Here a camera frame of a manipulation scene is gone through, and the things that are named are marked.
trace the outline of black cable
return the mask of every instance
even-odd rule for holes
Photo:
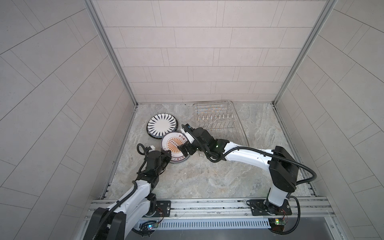
[[[236,150],[241,150],[241,149],[244,149],[244,150],[250,150],[250,151],[253,151],[253,152],[257,152],[257,153],[260,153],[264,156],[268,156],[268,157],[272,157],[272,158],[275,158],[277,160],[280,160],[280,161],[283,161],[283,162],[288,162],[288,163],[291,163],[293,165],[296,165],[302,169],[304,169],[305,171],[309,172],[310,174],[312,174],[312,177],[309,177],[307,179],[303,179],[303,180],[300,180],[296,183],[296,186],[299,185],[299,184],[303,184],[303,183],[306,183],[306,182],[310,182],[310,181],[313,181],[316,179],[317,177],[317,174],[312,170],[310,169],[309,167],[299,163],[299,162],[295,162],[295,161],[292,161],[292,160],[289,160],[289,159],[286,159],[285,157],[280,157],[278,155],[273,155],[273,154],[270,154],[270,153],[267,153],[267,152],[264,152],[264,151],[261,151],[259,149],[256,149],[256,148],[252,148],[252,147],[244,147],[244,146],[241,146],[241,147],[234,147],[232,148],[231,150],[229,150],[228,152],[224,153],[223,156],[221,156],[219,159],[217,159],[217,162],[222,160],[223,158],[225,158],[228,154],[230,154],[231,152],[233,151],[236,151]]]
[[[138,152],[140,155],[144,155],[144,162],[143,162],[143,164],[140,166],[139,171],[136,173],[136,174],[139,174],[139,173],[141,173],[141,170],[143,169],[145,163],[147,162],[148,151],[147,151],[147,149],[144,147],[144,145],[141,144],[141,143],[139,143],[139,144],[136,146],[136,150],[137,150],[137,152]]]
[[[117,201],[116,201],[116,205],[113,206],[113,207],[107,212],[107,214],[100,220],[99,225],[98,225],[98,227],[96,228],[95,233],[94,233],[94,235],[93,235],[93,237],[92,237],[92,240],[95,240],[95,239],[96,239],[97,235],[99,234],[99,231],[100,231],[101,227],[104,225],[104,223],[107,221],[107,219],[111,216],[111,214],[112,214],[118,207],[120,207],[120,206],[123,204],[123,202],[125,202],[128,198],[130,198],[130,197],[136,192],[136,190],[137,190],[137,183],[136,183],[136,181],[132,181],[132,183],[133,183],[133,190],[132,190],[132,192],[130,192],[128,195],[126,195],[121,201],[117,200]]]
[[[211,156],[208,154],[208,152],[205,150],[203,144],[197,139],[197,137],[195,137],[195,136],[193,135],[191,129],[189,129],[188,127],[186,127],[184,124],[182,124],[181,126],[182,126],[182,128],[183,128],[184,130],[187,131],[187,133],[189,133],[189,135],[191,135],[191,136],[193,137],[193,139],[195,139],[195,141],[196,141],[196,142],[198,143],[198,145],[200,146],[200,150],[203,151],[203,152],[205,153],[205,156],[208,158],[209,161],[211,161],[211,162],[219,162],[219,161],[222,160],[222,158],[219,158],[219,159],[217,159],[217,160],[212,159]]]
[[[290,234],[290,233],[293,232],[293,231],[297,228],[297,226],[299,225],[299,221],[300,221],[300,204],[299,204],[299,200],[298,200],[297,197],[295,197],[295,196],[289,196],[288,198],[289,198],[289,199],[290,199],[290,198],[295,199],[296,204],[297,204],[297,220],[296,220],[296,223],[295,223],[295,225],[294,225],[290,230],[288,230],[288,231],[286,231],[286,232],[276,232],[276,231],[274,231],[274,230],[272,230],[272,229],[269,229],[269,230],[270,230],[271,232],[273,232],[273,233],[280,234],[280,235]]]

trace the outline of wall tile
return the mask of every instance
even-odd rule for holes
[[[350,227],[349,228],[354,237],[379,237],[375,228],[372,225]]]
[[[122,38],[120,28],[118,27],[105,27],[105,32],[107,33],[108,39],[113,48],[126,48],[127,46],[124,43]]]
[[[173,89],[177,94],[210,94],[211,83],[173,83]]]
[[[380,185],[381,185],[380,182],[377,180],[375,176],[370,176],[370,177],[361,179],[357,182],[349,184],[349,187],[353,193],[357,193],[357,192],[371,189],[373,187],[377,187]]]
[[[81,165],[80,163],[76,162],[75,160],[69,158],[68,156],[63,157],[61,164],[66,166],[69,169],[74,170],[77,173],[81,173],[81,171],[84,168],[83,165]]]
[[[312,28],[287,28],[280,48],[301,48]]]
[[[323,106],[319,103],[304,82],[301,82],[297,87],[293,97],[303,110],[311,125],[325,113]]]
[[[169,94],[167,83],[132,83],[136,94]]]
[[[216,11],[216,26],[217,27],[223,26],[224,7],[225,7],[225,1],[218,1],[217,2],[217,11]]]
[[[12,49],[39,78],[45,79],[72,54],[80,44],[65,21],[46,29]]]
[[[360,41],[360,39],[364,36],[364,34],[368,31],[370,26],[363,24],[359,28],[359,30],[355,33],[355,35],[352,37],[352,39],[348,42],[348,44],[343,49],[343,52],[345,54],[349,54],[352,49],[356,46],[356,44]]]
[[[0,184],[3,185],[8,176],[15,169],[15,165],[0,160]]]
[[[72,235],[79,218],[60,215],[59,220],[49,237],[52,240],[66,240]]]
[[[105,58],[100,63],[100,68],[104,76],[106,77],[107,82],[110,83],[112,79],[116,76],[116,70],[112,64],[110,57]]]
[[[0,57],[2,57],[34,87],[37,87],[41,83],[41,79],[39,79],[36,74],[34,74],[11,50],[1,54]]]
[[[281,97],[281,101],[284,103],[284,106],[290,116],[293,116],[293,114],[299,108],[299,104],[297,104],[290,91],[285,90],[283,96]]]
[[[180,103],[183,101],[182,95],[170,94],[170,95],[158,95],[147,94],[145,95],[147,102],[149,103]]]
[[[297,151],[299,152],[299,156],[301,158],[301,162],[308,166],[310,169],[314,170],[317,174],[316,180],[321,180],[323,177],[321,176],[319,170],[317,169],[315,163],[312,160],[312,157],[310,153],[308,152],[307,147],[305,146],[302,138],[300,137],[300,134],[298,131],[294,131],[291,134],[291,139],[295,147],[297,148]]]
[[[378,132],[355,146],[357,152],[364,159],[365,163],[373,171],[373,174],[375,174],[381,184],[384,183],[384,176],[381,174],[381,170],[384,167],[381,154],[383,144],[384,132]]]
[[[0,121],[0,159],[17,165],[71,96],[54,74],[35,88]]]
[[[316,84],[316,86],[313,88],[312,93],[317,94],[319,90],[324,86],[324,84],[330,79],[327,74],[324,74],[323,77],[320,79],[320,81]]]
[[[383,82],[356,64],[339,86],[381,129],[384,128]]]
[[[318,36],[308,51],[308,56],[330,77],[338,83],[353,67],[355,62],[343,52]]]
[[[32,209],[39,197],[0,187],[0,204]]]
[[[219,66],[257,66],[261,48],[221,48]]]
[[[2,23],[0,25],[2,41],[0,43],[0,53],[5,52],[37,33],[11,0],[2,1],[0,9],[2,10]]]
[[[318,159],[327,153],[323,143],[313,130],[304,113],[300,113],[293,122],[313,159]]]
[[[329,155],[329,153],[326,153],[323,156],[321,156],[319,159],[315,160],[315,164],[317,167],[320,167],[321,165],[329,162],[330,160],[332,160],[331,156]]]
[[[362,23],[338,11],[333,10],[320,31],[320,36],[333,46],[343,50]]]
[[[271,27],[277,27],[277,25],[279,24],[281,14],[283,13],[285,4],[286,4],[286,1],[279,1],[279,4],[277,5],[275,14],[273,16]]]
[[[367,215],[365,215],[364,210],[349,189],[335,163],[329,161],[319,167],[319,171],[347,225],[349,227],[371,225]]]
[[[0,58],[0,119],[8,114],[35,87]]]
[[[356,0],[348,8],[346,14],[380,31],[384,31],[384,3],[380,0]]]
[[[97,1],[106,26],[156,26],[150,1]]]
[[[61,111],[72,121],[74,121],[74,123],[76,123],[79,127],[84,124],[84,121],[70,107],[68,107],[68,105],[65,105]]]
[[[318,91],[316,97],[347,138],[372,123],[372,120],[331,79]]]
[[[326,120],[328,120],[328,118],[330,118],[330,116],[325,112],[314,124],[312,124],[313,129],[318,129]]]
[[[233,28],[232,48],[278,48],[286,28]]]
[[[85,206],[106,155],[107,151],[96,143],[67,204],[81,208]]]
[[[122,118],[123,112],[120,110],[119,106],[116,104],[113,108],[111,115],[109,116],[103,130],[101,131],[100,138],[104,140],[109,146],[112,143],[113,136],[119,126],[119,122]]]
[[[175,48],[173,28],[120,28],[127,48]]]
[[[299,48],[270,48],[263,66],[290,67],[295,61]]]
[[[25,0],[25,2],[45,28],[84,9],[84,4],[76,0],[66,2],[60,0]]]
[[[229,48],[232,28],[175,28],[178,48]]]
[[[106,86],[99,74],[93,71],[68,101],[67,105],[85,121],[96,105]]]
[[[93,184],[93,187],[91,190],[92,196],[99,197],[103,194],[102,191],[106,186],[107,181],[109,180],[108,174],[116,160],[116,154],[119,152],[119,147],[120,147],[120,144],[118,144],[116,141],[113,140],[111,143],[111,148],[109,149],[107,156],[105,157],[103,164],[101,165],[101,168],[97,175],[95,183]]]
[[[69,117],[59,113],[3,186],[40,196],[79,130]]]
[[[212,66],[213,48],[168,48],[170,66]]]
[[[37,32],[41,32],[44,30],[44,27],[39,22],[37,17],[33,14],[33,12],[28,7],[28,5],[25,3],[24,0],[12,0],[12,1],[17,6],[17,8],[22,12],[22,14],[25,16],[25,18],[28,20],[28,22],[33,26],[33,28]]]
[[[282,101],[279,101],[276,107],[280,113],[281,118],[283,119],[284,125],[288,131],[288,134],[291,135],[296,130],[295,124],[293,123],[291,116],[289,116]]]
[[[160,48],[119,48],[119,53],[126,67],[164,66]]]
[[[84,166],[106,121],[101,111],[93,108],[66,155]]]
[[[76,28],[79,30],[84,41],[87,43],[97,36],[97,31],[93,26],[90,16],[87,10],[80,11],[71,16]]]
[[[277,26],[312,27],[325,1],[287,1]]]
[[[279,92],[280,87],[281,83],[257,82],[253,93],[276,94]]]
[[[321,70],[321,68],[319,68],[319,66],[316,65],[316,63],[314,63],[308,56],[305,56],[303,62],[297,70],[297,75],[299,75],[311,91],[319,83],[324,74],[323,70]]]
[[[277,4],[274,1],[228,1],[225,3],[223,26],[269,27]]]
[[[14,239],[30,209],[0,204],[0,231],[2,238]]]
[[[183,102],[217,101],[222,99],[221,94],[182,94]]]
[[[143,83],[147,82],[143,67],[123,67],[122,68],[130,83]]]
[[[226,93],[226,94],[240,94],[248,93],[251,83],[246,82],[222,82],[216,84],[216,94]]]
[[[365,213],[371,220],[376,231],[381,238],[384,237],[384,224],[380,221],[379,215],[382,213],[382,209],[375,209],[377,204],[380,204],[384,200],[384,188],[382,186],[368,189],[362,192],[355,193],[357,200],[363,207]]]
[[[113,137],[113,140],[118,142],[119,144],[122,142],[123,137],[126,133],[127,126],[129,123],[129,120],[131,119],[132,112],[134,110],[134,104],[132,101],[129,101],[127,108],[125,109],[124,115],[121,118],[120,124],[118,126],[118,129],[115,133],[115,136]],[[113,161],[116,160],[116,155],[118,154],[118,151],[110,152],[111,149],[113,149],[113,146],[110,146],[106,158],[112,158]]]
[[[187,67],[151,67],[153,82],[188,82]]]
[[[66,60],[55,71],[55,75],[75,93],[102,60],[96,44],[91,41]]]
[[[77,172],[59,165],[15,239],[48,239],[78,178]]]
[[[83,37],[81,36],[81,34],[80,34],[79,30],[77,29],[76,25],[74,24],[72,18],[69,17],[69,18],[65,19],[64,21],[68,24],[72,33],[76,37],[77,41],[83,47],[86,44],[86,42],[84,41]]]
[[[259,94],[258,102],[272,102],[276,98],[276,94]]]
[[[373,175],[369,167],[331,118],[325,121],[316,130],[316,133],[347,183]]]
[[[356,133],[353,137],[349,139],[349,142],[352,144],[352,146],[356,146],[357,144],[361,143],[365,139],[375,135],[376,133],[380,132],[381,129],[375,124],[372,123],[368,127],[364,128],[360,132]]]
[[[348,54],[373,75],[384,81],[384,33],[370,28]]]
[[[163,26],[216,26],[217,1],[159,1]]]
[[[155,17],[156,26],[163,26],[163,20],[161,19],[160,5],[159,1],[151,1],[153,15]]]
[[[232,82],[234,67],[193,67],[194,82]]]

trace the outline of white plate with black pattern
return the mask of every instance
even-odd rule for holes
[[[168,113],[153,116],[147,124],[147,133],[156,139],[162,139],[167,133],[176,131],[177,120]]]

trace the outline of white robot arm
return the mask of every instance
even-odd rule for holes
[[[316,173],[313,170],[296,162],[282,147],[276,146],[274,150],[245,147],[225,139],[214,139],[207,130],[201,127],[193,129],[188,124],[182,125],[181,131],[189,140],[178,146],[185,156],[200,150],[211,162],[239,161],[269,171],[273,186],[267,199],[252,207],[270,215],[280,215],[281,207],[287,198],[294,198],[298,203],[296,197],[290,196],[295,191],[296,185],[316,178]],[[144,152],[139,150],[139,146],[143,148]],[[142,144],[138,144],[137,150],[140,154],[145,155],[145,159],[138,171],[137,179],[133,181],[134,186],[108,208],[98,208],[94,212],[83,240],[124,240],[140,218],[144,215],[151,216],[156,212],[156,196],[152,190],[159,181],[159,175],[170,161],[170,151],[155,151],[153,146],[144,148]],[[147,164],[146,169],[141,171],[145,163]],[[307,170],[313,176],[296,181],[299,167]],[[271,231],[278,234],[288,234],[296,228],[299,219],[300,215],[295,226],[289,231]],[[156,227],[156,224],[156,221],[148,221],[148,224],[141,226],[141,232],[134,231],[141,235],[150,235],[152,226]]]

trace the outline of black mounting bracket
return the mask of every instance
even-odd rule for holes
[[[292,215],[292,210],[289,205],[288,200],[284,200],[284,203],[281,207],[278,208],[276,215],[271,215],[268,213],[268,208],[264,204],[264,199],[252,199],[248,200],[247,203],[251,207],[252,216],[283,216],[283,215]]]

